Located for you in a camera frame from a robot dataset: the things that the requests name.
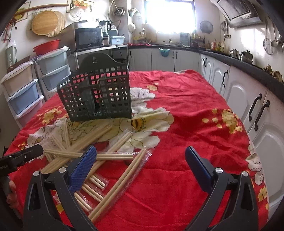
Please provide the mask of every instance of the kettle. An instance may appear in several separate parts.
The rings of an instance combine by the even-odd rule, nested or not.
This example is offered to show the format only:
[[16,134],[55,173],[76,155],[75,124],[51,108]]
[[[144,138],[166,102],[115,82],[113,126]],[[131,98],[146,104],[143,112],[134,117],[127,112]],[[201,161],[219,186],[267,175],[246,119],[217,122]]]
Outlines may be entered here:
[[241,61],[249,63],[249,64],[252,64],[252,58],[253,58],[253,54],[251,54],[248,50],[243,51],[239,56],[239,59]]
[[239,58],[239,52],[236,49],[230,50],[230,56],[232,58],[238,59]]

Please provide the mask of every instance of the metal bolt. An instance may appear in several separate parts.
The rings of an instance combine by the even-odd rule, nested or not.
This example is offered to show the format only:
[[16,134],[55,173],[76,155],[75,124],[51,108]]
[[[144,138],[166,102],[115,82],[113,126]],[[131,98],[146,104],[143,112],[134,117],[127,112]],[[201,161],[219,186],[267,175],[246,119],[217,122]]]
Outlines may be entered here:
[[60,173],[66,172],[66,168],[65,168],[65,167],[60,168],[60,169],[59,169],[59,172],[60,172]]
[[38,176],[38,175],[39,175],[39,171],[35,171],[35,172],[33,173],[33,175],[34,175],[34,176]]
[[216,171],[217,173],[222,173],[222,172],[223,172],[223,169],[221,169],[221,168],[215,168],[215,171]]
[[242,172],[242,175],[243,175],[243,176],[249,176],[248,172],[246,172],[246,171],[243,171],[243,172]]

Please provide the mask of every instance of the kitchen cabinet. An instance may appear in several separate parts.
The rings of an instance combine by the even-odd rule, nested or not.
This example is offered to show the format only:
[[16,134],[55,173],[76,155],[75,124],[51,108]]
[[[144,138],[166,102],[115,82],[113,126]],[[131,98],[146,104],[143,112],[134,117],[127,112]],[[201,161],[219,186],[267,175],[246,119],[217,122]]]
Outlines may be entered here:
[[269,217],[284,194],[283,114],[284,104],[272,92],[267,91],[257,120],[249,131],[264,171],[270,201]]
[[150,48],[129,49],[131,71],[151,71],[152,58]]
[[204,72],[204,60],[206,58],[206,55],[200,54],[199,56],[199,63],[198,63],[198,73],[203,76]]
[[210,78],[213,72],[214,58],[206,56],[204,65],[205,67],[202,76],[207,80],[207,82],[210,82]]
[[175,71],[195,70],[198,71],[199,54],[192,51],[175,50]]
[[221,96],[223,96],[225,92],[229,71],[229,65],[224,64],[219,60],[214,60],[213,72],[209,82]]
[[262,107],[267,88],[248,74],[231,66],[224,99],[250,131]]
[[158,48],[151,49],[152,53],[152,70],[161,70],[161,71],[175,71],[175,58],[176,53],[174,49],[169,51],[168,57],[163,57]]

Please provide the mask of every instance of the red plastic basin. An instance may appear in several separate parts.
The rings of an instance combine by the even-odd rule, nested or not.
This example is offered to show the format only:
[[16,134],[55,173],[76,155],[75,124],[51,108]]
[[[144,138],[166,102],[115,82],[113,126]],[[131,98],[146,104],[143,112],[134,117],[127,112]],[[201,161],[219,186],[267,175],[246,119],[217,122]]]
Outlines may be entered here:
[[50,51],[54,51],[59,48],[60,39],[49,41],[34,47],[34,52],[37,55],[44,55]]

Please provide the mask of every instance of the floral tablecloth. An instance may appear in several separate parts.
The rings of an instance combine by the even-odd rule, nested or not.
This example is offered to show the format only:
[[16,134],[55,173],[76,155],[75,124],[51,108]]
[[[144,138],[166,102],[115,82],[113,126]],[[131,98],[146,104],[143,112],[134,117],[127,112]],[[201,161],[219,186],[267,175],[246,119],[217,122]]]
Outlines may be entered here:
[[[138,150],[143,146],[154,151],[130,188],[96,227],[100,231],[110,230],[110,226],[111,230],[121,231],[183,230],[207,196],[185,161],[188,146],[229,173],[249,172],[257,198],[259,228],[263,227],[269,202],[260,160],[240,119],[214,88],[191,70],[130,72],[130,86],[133,119],[110,119],[113,128],[100,138],[96,147],[102,150],[116,142],[125,129],[134,129],[136,133],[120,151]],[[56,149],[50,135],[63,139],[63,120],[67,120],[71,143],[103,121],[70,122],[56,94],[19,132],[6,154],[38,143]],[[32,173],[46,164],[46,158],[41,156],[10,175],[17,186],[21,213]],[[126,166],[127,162],[108,161],[98,170],[110,181],[104,193]],[[228,197],[226,193],[212,224],[220,220]],[[64,212],[60,216],[70,224]]]

